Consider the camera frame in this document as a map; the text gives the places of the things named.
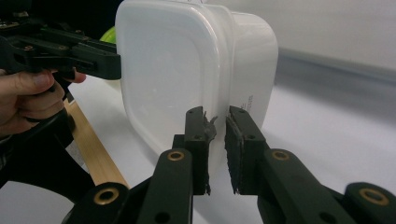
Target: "white surface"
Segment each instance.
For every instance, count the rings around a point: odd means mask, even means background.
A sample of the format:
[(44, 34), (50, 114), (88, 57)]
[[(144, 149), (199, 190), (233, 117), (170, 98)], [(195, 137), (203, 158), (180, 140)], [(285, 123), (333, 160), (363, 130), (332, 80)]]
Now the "white surface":
[(286, 51), (396, 77), (392, 0), (208, 0), (265, 19)]
[[(118, 83), (89, 77), (71, 91), (131, 187), (151, 176), (158, 157), (128, 122)], [(262, 130), (271, 147), (292, 151), (330, 188), (367, 181), (396, 194), (395, 99), (396, 83), (281, 58)], [(233, 195), (225, 163), (210, 182), (212, 195), (194, 198), (194, 224), (261, 223), (256, 198)], [(7, 186), (2, 224), (57, 223), (70, 209), (53, 193)]]
[[(225, 7), (125, 1), (116, 19), (123, 102), (129, 121), (161, 154), (184, 133), (185, 113), (203, 106), (224, 135), (230, 104), (262, 125), (274, 82), (277, 43), (261, 18)], [(223, 147), (215, 139), (211, 147)], [(209, 173), (223, 160), (211, 150)]]

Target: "white wall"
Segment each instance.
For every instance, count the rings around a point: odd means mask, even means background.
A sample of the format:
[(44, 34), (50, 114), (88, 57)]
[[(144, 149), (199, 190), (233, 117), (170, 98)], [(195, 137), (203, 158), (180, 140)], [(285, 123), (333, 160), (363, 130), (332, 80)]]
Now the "white wall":
[(281, 53), (333, 59), (369, 74), (396, 77), (396, 2), (392, 0), (208, 0), (256, 14), (274, 29)]

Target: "white plastic container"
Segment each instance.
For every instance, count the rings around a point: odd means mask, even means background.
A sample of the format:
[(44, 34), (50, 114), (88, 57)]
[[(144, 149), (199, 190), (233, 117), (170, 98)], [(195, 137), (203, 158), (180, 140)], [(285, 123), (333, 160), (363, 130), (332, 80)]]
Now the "white plastic container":
[(185, 113), (196, 106), (208, 119), (219, 117), (210, 174), (224, 158), (229, 105), (262, 126), (277, 61), (276, 38), (263, 19), (221, 6), (124, 1), (116, 31), (126, 113), (157, 153), (184, 133)]

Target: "finger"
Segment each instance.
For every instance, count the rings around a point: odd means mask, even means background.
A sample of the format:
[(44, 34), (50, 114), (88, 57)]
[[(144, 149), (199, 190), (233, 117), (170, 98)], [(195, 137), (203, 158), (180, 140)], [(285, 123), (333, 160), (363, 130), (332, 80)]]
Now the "finger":
[(61, 100), (44, 110), (35, 110), (35, 111), (20, 110), (19, 114), (20, 116), (29, 118), (31, 120), (42, 120), (54, 116), (55, 114), (60, 112), (63, 108), (64, 108), (64, 102)]
[(38, 95), (19, 96), (17, 108), (25, 111), (41, 111), (61, 101), (64, 97), (64, 89), (58, 82), (52, 86), (54, 91), (44, 91)]
[(7, 74), (6, 70), (0, 69), (0, 77), (5, 76)]
[(69, 81), (69, 82), (74, 82), (74, 83), (81, 83), (83, 82), (85, 79), (87, 78), (87, 75), (80, 73), (78, 71), (75, 71), (75, 77), (74, 79), (70, 79), (70, 78), (65, 78), (64, 80)]
[(0, 96), (33, 95), (46, 91), (54, 83), (50, 70), (39, 73), (19, 72), (0, 77)]
[(35, 127), (38, 123), (29, 122), (26, 118), (15, 114), (5, 124), (0, 126), (0, 135), (23, 133)]

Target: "white table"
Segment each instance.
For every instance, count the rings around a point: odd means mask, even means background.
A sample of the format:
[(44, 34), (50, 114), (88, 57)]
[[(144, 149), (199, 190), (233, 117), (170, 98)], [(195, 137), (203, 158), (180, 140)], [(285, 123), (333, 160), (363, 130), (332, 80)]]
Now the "white table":
[[(348, 183), (366, 181), (396, 194), (395, 83), (281, 58), (262, 131), (270, 147), (292, 151), (323, 185), (344, 192)], [(89, 77), (70, 90), (133, 187), (152, 175), (158, 156), (130, 125), (118, 84)], [(210, 183), (211, 196), (194, 198), (193, 223), (261, 223), (256, 197), (233, 195), (226, 161)], [(23, 195), (27, 189), (33, 193)], [(72, 206), (18, 183), (8, 183), (0, 198), (5, 224), (23, 223), (15, 220), (34, 202), (56, 202), (51, 210), (58, 212), (53, 219), (60, 220)], [(42, 221), (50, 218), (48, 212), (35, 207), (32, 217), (43, 218), (30, 223), (53, 223)]]

